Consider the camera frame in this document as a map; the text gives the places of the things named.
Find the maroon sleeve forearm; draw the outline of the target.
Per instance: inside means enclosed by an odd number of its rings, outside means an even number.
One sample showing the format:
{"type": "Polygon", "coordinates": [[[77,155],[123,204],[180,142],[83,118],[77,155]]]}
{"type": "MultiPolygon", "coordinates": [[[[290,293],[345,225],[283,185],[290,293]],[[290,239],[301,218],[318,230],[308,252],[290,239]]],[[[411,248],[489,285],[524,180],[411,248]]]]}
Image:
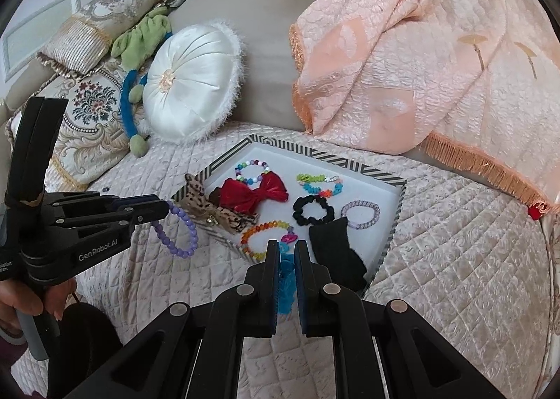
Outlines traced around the maroon sleeve forearm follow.
{"type": "Polygon", "coordinates": [[[22,332],[12,334],[5,328],[0,329],[0,363],[10,368],[28,348],[28,342],[22,332]]]}

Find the left hand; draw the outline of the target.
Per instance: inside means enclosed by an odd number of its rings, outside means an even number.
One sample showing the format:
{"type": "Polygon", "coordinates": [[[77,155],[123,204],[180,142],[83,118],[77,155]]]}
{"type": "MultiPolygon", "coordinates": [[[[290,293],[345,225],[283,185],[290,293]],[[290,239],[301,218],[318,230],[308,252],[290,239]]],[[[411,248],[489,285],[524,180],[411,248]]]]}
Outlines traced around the left hand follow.
{"type": "Polygon", "coordinates": [[[46,310],[55,319],[63,318],[68,297],[77,288],[74,278],[48,288],[40,299],[25,284],[15,280],[2,280],[0,285],[1,328],[11,335],[21,332],[17,311],[29,316],[40,316],[46,310]]]}

